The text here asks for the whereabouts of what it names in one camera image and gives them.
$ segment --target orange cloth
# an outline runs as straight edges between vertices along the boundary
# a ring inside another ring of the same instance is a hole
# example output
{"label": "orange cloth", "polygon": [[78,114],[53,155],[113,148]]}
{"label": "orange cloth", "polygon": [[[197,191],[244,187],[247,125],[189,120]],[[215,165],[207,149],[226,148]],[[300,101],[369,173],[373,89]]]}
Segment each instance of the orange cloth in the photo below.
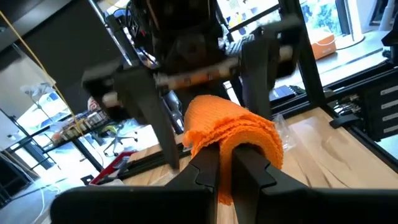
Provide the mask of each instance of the orange cloth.
{"label": "orange cloth", "polygon": [[231,205],[232,150],[242,144],[260,146],[273,166],[282,168],[283,150],[274,123],[217,96],[196,97],[185,113],[183,145],[192,146],[192,157],[211,143],[220,145],[218,201]]}

